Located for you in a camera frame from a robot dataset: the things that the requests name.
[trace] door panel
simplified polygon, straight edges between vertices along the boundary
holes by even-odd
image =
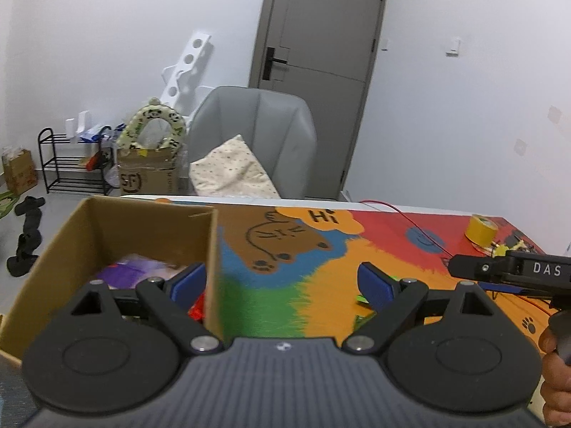
[[[315,170],[307,196],[333,198],[349,154],[349,137],[355,128],[365,84],[291,66],[287,67],[284,78],[283,82],[272,81],[272,90],[302,97],[313,115],[318,136]]]
[[[273,0],[266,46],[275,48],[270,80],[259,88],[303,98],[318,154],[309,197],[336,199],[350,158],[370,73],[382,0]]]
[[[380,0],[289,0],[289,64],[365,81]]]

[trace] yellow tape roll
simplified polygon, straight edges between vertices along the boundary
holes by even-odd
[[[498,233],[498,226],[483,215],[473,214],[470,217],[470,223],[464,233],[466,238],[472,243],[482,247],[488,248],[496,234]]]

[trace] black door handle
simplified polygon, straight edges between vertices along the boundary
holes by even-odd
[[[274,62],[279,62],[280,64],[287,64],[285,59],[274,58],[276,49],[268,47],[266,50],[266,60],[264,61],[264,74],[262,75],[262,80],[269,80],[269,76],[272,73],[272,64]]]

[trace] brown bear illustration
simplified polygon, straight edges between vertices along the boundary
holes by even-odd
[[[221,209],[224,240],[252,270],[270,274],[279,263],[293,263],[298,254],[313,249],[331,250],[318,230],[268,208],[242,206]]]

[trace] green mat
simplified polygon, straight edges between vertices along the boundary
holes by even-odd
[[[0,218],[10,213],[19,198],[19,196],[16,196],[12,192],[0,194]]]

